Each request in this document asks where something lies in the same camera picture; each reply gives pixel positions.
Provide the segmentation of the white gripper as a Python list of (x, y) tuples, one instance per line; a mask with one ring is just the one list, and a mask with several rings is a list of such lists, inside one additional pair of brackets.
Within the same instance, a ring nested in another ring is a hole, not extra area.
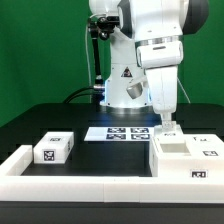
[(177, 66), (146, 70), (153, 110), (161, 115), (163, 128), (172, 126), (172, 113), (176, 111), (177, 72)]

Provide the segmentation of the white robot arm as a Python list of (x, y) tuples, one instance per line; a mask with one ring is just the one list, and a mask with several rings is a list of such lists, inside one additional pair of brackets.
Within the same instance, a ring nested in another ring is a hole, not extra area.
[(101, 105), (116, 112), (152, 107), (172, 129), (177, 105), (180, 37), (196, 33), (209, 15), (208, 0), (89, 0), (94, 40), (110, 41), (111, 74)]

